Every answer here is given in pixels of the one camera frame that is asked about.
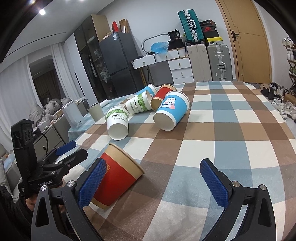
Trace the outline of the person's hand holding gripper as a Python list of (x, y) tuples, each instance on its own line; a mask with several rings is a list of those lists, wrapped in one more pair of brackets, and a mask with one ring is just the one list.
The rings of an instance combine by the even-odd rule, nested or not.
[[(25, 200), (27, 207), (29, 208), (30, 211), (34, 211), (34, 207), (36, 205), (37, 201), (37, 194), (34, 194), (32, 197), (28, 198)], [(65, 206), (59, 205), (60, 211), (63, 213), (66, 209)]]

